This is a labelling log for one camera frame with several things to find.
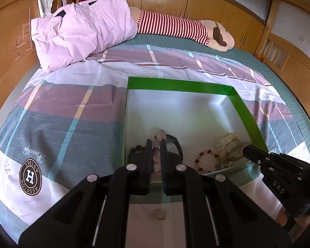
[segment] floor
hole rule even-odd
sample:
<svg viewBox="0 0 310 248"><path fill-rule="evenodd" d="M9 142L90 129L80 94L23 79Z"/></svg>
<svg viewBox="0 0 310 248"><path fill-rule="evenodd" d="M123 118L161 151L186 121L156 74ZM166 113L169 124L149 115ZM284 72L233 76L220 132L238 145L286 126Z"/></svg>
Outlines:
<svg viewBox="0 0 310 248"><path fill-rule="evenodd" d="M28 71L21 81L16 85L16 87L13 89L11 94L8 96L7 100L3 104L3 106L0 109L0 128L5 122L10 110L12 109L13 105L19 98L19 96L22 94L22 91L25 87L25 85L28 83L30 78L33 76L33 74L37 71L37 69L40 67L40 64L35 64L30 71Z"/></svg>

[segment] red and white striped shirt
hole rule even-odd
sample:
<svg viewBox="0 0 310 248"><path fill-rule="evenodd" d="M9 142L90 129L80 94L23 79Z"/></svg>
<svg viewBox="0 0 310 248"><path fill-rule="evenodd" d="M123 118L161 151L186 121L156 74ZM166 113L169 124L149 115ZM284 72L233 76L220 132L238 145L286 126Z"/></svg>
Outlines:
<svg viewBox="0 0 310 248"><path fill-rule="evenodd" d="M208 46L209 38L206 27L198 21L141 11L138 19L138 33L159 34L192 39Z"/></svg>

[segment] wooden headboard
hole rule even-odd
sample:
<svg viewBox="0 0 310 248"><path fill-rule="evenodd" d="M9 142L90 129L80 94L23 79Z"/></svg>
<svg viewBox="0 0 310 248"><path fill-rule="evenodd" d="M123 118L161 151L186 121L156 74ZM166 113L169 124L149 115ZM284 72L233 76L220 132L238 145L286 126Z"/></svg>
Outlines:
<svg viewBox="0 0 310 248"><path fill-rule="evenodd" d="M59 0L53 4L52 9L61 6ZM38 62L30 37L30 20L36 17L40 17L37 0L0 0L0 109L21 78Z"/></svg>
<svg viewBox="0 0 310 248"><path fill-rule="evenodd" d="M310 117L310 58L271 33L261 47L260 57L285 82Z"/></svg>

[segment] white wall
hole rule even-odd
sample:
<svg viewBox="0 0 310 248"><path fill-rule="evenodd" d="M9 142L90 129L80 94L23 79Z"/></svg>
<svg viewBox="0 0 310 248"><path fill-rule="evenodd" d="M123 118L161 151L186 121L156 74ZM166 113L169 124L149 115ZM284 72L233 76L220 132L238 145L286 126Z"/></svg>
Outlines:
<svg viewBox="0 0 310 248"><path fill-rule="evenodd" d="M310 15L303 10L280 2L271 33L286 39L310 58ZM304 44L298 41L300 35Z"/></svg>

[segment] plush toy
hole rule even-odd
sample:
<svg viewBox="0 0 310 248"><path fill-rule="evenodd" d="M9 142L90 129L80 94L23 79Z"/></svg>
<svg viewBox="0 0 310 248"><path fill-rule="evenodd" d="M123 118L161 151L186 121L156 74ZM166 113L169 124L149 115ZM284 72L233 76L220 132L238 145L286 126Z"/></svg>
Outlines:
<svg viewBox="0 0 310 248"><path fill-rule="evenodd" d="M134 22L138 26L138 33L188 38L222 52L234 47L233 37L216 21L192 21L160 13L142 11L136 7L130 7L130 11Z"/></svg>

